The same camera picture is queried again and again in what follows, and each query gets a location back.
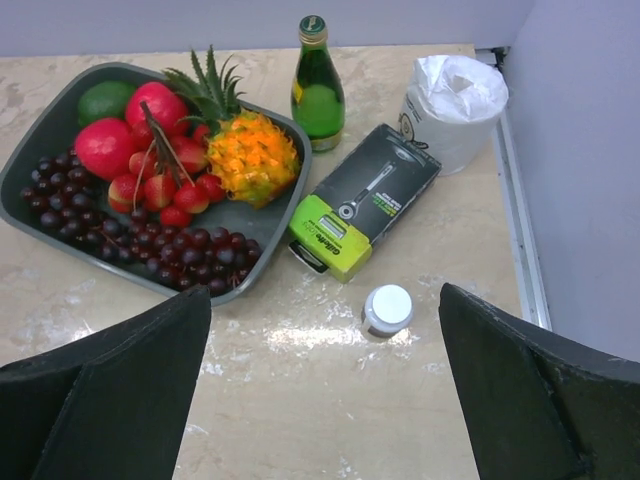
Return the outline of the white pill bottle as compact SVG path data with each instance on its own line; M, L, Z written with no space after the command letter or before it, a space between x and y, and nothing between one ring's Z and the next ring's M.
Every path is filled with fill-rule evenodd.
M409 326L413 320L413 310L402 315L398 322L385 321L375 310L373 305L366 304L362 309L362 329L379 338L391 338Z

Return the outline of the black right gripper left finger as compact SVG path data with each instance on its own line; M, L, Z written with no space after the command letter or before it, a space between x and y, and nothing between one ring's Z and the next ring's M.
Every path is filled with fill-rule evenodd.
M193 287L3 366L2 478L172 478L210 323Z

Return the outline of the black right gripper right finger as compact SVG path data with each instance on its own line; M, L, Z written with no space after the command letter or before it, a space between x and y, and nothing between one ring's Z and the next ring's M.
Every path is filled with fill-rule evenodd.
M450 283L439 318L480 478L638 478L638 363Z

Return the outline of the white bottle cap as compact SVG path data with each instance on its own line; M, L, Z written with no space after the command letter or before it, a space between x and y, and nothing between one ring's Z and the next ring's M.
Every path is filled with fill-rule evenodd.
M373 305L376 312L388 322L398 322L402 315L413 310L413 301L409 292L396 284L387 284L374 289L367 297L364 306Z

